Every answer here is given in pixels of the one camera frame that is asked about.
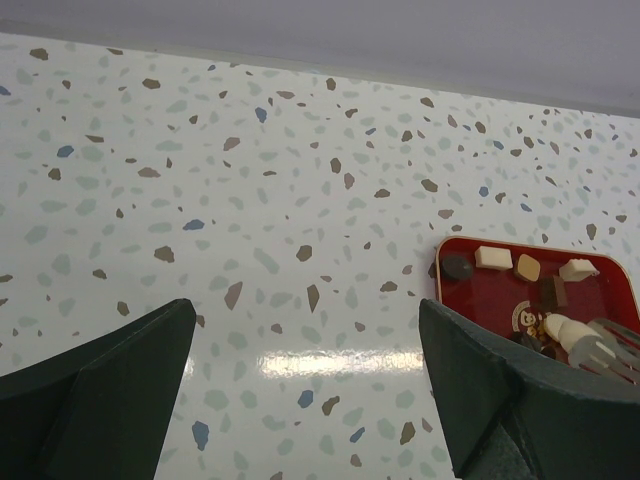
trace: brown cube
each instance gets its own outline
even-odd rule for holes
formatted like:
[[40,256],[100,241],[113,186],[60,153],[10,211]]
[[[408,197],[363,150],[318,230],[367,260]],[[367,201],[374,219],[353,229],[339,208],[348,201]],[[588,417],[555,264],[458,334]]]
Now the brown cube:
[[537,282],[540,277],[540,262],[523,253],[518,257],[516,269],[513,273],[516,277],[526,282]]
[[547,312],[555,312],[569,305],[564,280],[557,275],[540,280],[540,301]]

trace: chocolate piece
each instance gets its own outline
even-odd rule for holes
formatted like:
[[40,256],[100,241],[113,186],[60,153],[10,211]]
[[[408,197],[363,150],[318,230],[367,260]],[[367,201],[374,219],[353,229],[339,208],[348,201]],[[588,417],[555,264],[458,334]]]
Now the chocolate piece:
[[552,346],[550,346],[550,345],[549,345],[549,346],[547,346],[547,347],[544,347],[544,348],[540,351],[540,353],[541,353],[541,354],[543,354],[545,357],[549,357],[549,358],[551,358],[552,360],[555,360],[555,359],[556,359],[556,349],[555,349],[555,348],[553,348],[553,347],[552,347]]
[[564,280],[557,275],[540,280],[540,301],[546,312],[555,312],[568,306]]
[[440,262],[442,274],[454,282],[468,280],[473,275],[473,266],[460,255],[447,255]]
[[513,332],[511,340],[537,353],[540,353],[540,350],[542,350],[542,343],[540,343],[540,340],[532,337],[528,333]]

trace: tray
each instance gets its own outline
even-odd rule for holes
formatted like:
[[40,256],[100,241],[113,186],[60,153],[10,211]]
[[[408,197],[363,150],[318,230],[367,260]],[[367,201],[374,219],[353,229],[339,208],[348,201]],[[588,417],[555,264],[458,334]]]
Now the tray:
[[640,333],[640,316],[629,277],[612,258],[479,238],[449,237],[436,252],[436,296],[438,301],[469,320],[502,337],[508,338],[518,331],[533,335],[543,345],[553,346],[558,360],[567,361],[562,347],[544,331],[542,321],[547,312],[541,309],[537,282],[520,280],[513,270],[474,268],[473,276],[462,282],[450,281],[441,275],[440,261],[444,256],[462,255],[475,266],[474,253],[483,245],[509,249],[514,266],[520,254],[532,256],[540,262],[540,278],[557,275],[558,269],[573,258],[590,260],[600,274],[581,282],[565,283],[569,305],[556,313],[584,323],[604,317]]

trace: small food piece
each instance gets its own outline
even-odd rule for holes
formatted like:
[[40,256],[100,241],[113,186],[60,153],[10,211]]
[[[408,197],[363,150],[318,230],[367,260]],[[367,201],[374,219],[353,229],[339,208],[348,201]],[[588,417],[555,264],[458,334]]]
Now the small food piece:
[[440,266],[444,277],[454,282],[468,280],[473,275],[473,266],[461,255],[447,255]]
[[542,350],[542,343],[540,342],[540,340],[532,337],[528,333],[514,332],[511,335],[511,340],[537,353]]
[[506,248],[480,247],[476,250],[476,267],[509,270],[513,268],[511,252]]
[[564,288],[564,280],[553,275],[540,280],[540,302],[546,312],[553,312],[558,308],[569,305],[567,291]]
[[559,273],[565,282],[581,282],[591,275],[597,275],[598,271],[589,260],[573,259],[560,267]]
[[544,331],[556,342],[559,342],[558,332],[560,332],[560,327],[562,327],[562,324],[567,320],[571,319],[558,313],[552,313],[544,319]]
[[562,322],[562,326],[558,331],[558,341],[567,353],[571,353],[571,349],[576,344],[576,342],[582,337],[586,337],[587,335],[594,335],[596,337],[602,338],[600,334],[590,326],[582,322],[567,318],[564,322]]
[[543,354],[545,357],[549,357],[553,360],[556,359],[556,349],[553,348],[551,345],[549,345],[548,347],[544,347],[541,351],[541,354]]
[[516,269],[513,273],[525,282],[537,282],[538,278],[540,278],[540,262],[523,253],[518,257]]

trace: white cube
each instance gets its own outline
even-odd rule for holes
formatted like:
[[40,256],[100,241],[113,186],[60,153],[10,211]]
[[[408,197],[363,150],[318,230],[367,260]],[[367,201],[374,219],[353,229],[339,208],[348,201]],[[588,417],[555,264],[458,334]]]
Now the white cube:
[[511,251],[506,248],[480,247],[476,250],[476,267],[509,270],[513,268]]
[[597,275],[598,271],[589,260],[569,260],[558,271],[560,278],[565,282],[581,282],[591,275]]

